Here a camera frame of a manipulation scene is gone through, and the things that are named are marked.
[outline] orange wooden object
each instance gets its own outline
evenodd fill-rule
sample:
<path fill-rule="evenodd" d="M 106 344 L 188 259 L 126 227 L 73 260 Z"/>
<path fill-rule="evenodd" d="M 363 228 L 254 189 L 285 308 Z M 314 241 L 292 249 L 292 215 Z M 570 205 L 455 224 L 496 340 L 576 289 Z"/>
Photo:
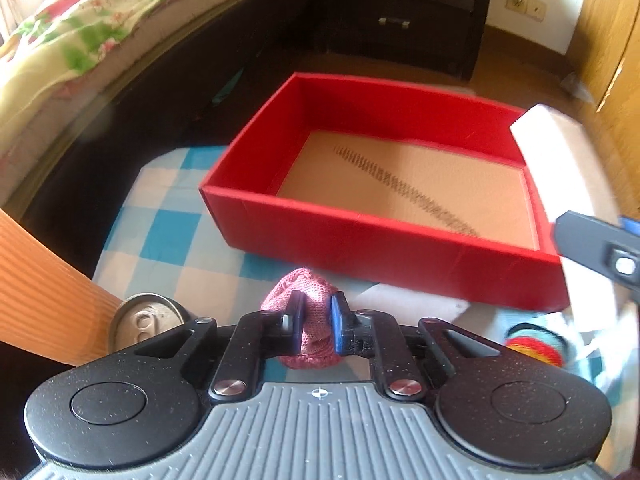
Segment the orange wooden object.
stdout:
<path fill-rule="evenodd" d="M 107 354 L 119 303 L 0 210 L 0 340 L 81 365 Z"/>

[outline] metal screw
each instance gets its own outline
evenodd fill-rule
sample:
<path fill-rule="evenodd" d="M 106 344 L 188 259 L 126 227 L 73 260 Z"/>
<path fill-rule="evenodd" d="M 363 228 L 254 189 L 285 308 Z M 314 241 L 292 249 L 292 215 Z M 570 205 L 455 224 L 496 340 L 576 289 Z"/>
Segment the metal screw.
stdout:
<path fill-rule="evenodd" d="M 633 274 L 636 272 L 636 263 L 631 258 L 618 258 L 616 260 L 616 270 L 620 274 Z"/>
<path fill-rule="evenodd" d="M 422 391 L 422 386 L 420 386 L 418 381 L 414 381 L 413 379 L 398 379 L 391 383 L 389 389 L 396 395 L 409 397 L 419 394 Z"/>
<path fill-rule="evenodd" d="M 246 390 L 246 384 L 240 379 L 225 379 L 213 386 L 213 391 L 225 397 L 239 395 Z"/>

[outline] gray ribbed plate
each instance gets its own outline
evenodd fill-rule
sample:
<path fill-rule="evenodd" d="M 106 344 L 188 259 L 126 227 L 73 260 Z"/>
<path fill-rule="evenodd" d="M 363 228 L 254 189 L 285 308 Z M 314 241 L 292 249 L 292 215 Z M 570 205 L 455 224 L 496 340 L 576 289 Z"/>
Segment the gray ribbed plate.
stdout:
<path fill-rule="evenodd" d="M 592 465 L 505 472 L 461 453 L 417 404 L 372 383 L 268 383 L 253 399 L 215 407 L 184 446 L 115 472 L 46 463 L 33 480 L 602 480 Z"/>

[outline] can pull tab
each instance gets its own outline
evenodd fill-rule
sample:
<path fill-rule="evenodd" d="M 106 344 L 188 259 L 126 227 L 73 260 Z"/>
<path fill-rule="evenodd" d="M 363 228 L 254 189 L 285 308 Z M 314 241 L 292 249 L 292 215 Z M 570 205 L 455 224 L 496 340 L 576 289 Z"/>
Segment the can pull tab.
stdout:
<path fill-rule="evenodd" d="M 158 318 L 151 310 L 140 310 L 131 318 L 131 322 L 138 330 L 136 342 L 141 343 L 158 334 Z"/>

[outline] dark wooden bed side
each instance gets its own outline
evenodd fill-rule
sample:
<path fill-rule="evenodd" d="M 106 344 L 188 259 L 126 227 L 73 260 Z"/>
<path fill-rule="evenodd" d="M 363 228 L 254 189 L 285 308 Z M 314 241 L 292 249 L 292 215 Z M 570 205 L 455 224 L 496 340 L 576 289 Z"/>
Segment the dark wooden bed side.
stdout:
<path fill-rule="evenodd" d="M 240 1 L 159 57 L 82 131 L 22 226 L 92 277 L 140 168 L 180 147 L 181 133 L 216 92 L 309 1 Z"/>

